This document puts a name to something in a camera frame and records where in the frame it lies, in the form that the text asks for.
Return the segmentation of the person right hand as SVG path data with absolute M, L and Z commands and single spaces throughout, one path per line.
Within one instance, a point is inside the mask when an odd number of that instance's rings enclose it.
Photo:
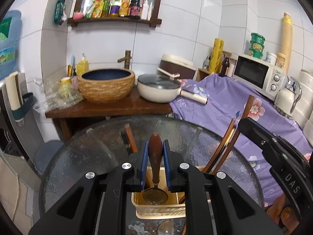
M 282 194 L 268 208 L 266 213 L 274 220 L 276 224 L 281 220 L 289 232 L 292 232 L 299 224 L 294 210 L 286 205 L 286 196 Z

